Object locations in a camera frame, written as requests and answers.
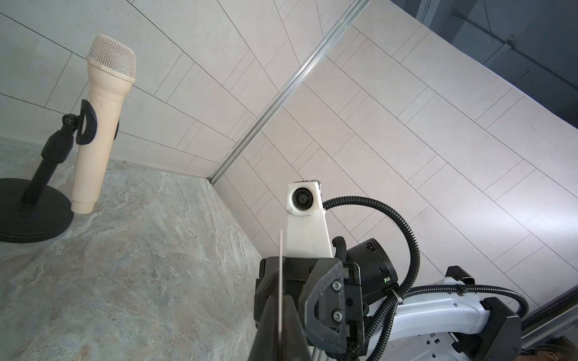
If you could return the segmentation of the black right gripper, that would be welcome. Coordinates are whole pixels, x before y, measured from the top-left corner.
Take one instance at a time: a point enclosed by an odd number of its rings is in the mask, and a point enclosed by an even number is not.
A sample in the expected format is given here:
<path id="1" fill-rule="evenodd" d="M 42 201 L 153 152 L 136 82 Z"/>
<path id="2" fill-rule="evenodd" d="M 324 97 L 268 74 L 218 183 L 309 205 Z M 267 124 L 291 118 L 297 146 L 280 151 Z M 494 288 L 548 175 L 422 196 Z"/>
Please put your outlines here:
<path id="1" fill-rule="evenodd" d="M 254 294 L 253 356 L 328 356 L 364 347 L 361 267 L 337 258 L 261 260 Z"/>

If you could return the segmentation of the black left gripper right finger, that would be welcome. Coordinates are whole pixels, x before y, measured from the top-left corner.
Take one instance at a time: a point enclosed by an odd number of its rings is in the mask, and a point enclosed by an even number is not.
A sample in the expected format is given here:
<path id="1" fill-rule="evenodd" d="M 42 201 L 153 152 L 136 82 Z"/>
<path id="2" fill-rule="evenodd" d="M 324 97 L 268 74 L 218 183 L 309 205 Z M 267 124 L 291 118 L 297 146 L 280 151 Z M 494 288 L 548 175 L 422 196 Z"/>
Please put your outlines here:
<path id="1" fill-rule="evenodd" d="M 312 359 L 300 316 L 291 296 L 283 296 L 281 311 L 281 360 Z"/>

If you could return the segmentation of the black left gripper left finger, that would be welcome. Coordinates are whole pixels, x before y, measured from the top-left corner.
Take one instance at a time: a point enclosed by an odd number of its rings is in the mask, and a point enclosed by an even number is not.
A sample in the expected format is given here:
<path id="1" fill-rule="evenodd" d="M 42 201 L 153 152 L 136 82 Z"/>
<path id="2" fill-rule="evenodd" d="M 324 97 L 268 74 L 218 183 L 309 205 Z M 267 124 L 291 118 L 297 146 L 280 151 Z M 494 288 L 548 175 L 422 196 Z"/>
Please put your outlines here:
<path id="1" fill-rule="evenodd" d="M 275 361 L 279 358 L 278 299 L 270 297 L 258 323 L 248 361 Z"/>

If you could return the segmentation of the gold credit card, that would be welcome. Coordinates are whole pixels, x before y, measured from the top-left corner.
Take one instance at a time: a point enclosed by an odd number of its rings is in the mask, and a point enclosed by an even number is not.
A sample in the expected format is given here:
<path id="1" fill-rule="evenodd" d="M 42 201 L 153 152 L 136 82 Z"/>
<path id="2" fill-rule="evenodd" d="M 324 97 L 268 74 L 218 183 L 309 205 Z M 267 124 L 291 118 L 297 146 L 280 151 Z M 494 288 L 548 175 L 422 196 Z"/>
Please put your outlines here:
<path id="1" fill-rule="evenodd" d="M 283 331 L 283 263 L 284 263 L 284 239 L 283 239 L 283 229 L 280 230 L 278 235 L 278 349 L 281 352 L 281 342 L 282 342 L 282 331 Z"/>

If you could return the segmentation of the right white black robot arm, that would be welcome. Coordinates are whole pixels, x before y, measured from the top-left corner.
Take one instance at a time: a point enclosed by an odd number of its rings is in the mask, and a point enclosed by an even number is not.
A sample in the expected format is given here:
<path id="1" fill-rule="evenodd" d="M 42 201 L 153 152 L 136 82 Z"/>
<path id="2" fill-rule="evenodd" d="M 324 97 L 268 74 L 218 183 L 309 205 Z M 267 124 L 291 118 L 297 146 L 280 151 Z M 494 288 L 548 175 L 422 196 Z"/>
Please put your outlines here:
<path id="1" fill-rule="evenodd" d="M 360 266 L 335 239 L 326 251 L 268 257 L 254 295 L 252 360 L 514 360 L 528 303 L 473 284 L 459 267 L 438 283 L 397 288 L 370 314 Z"/>

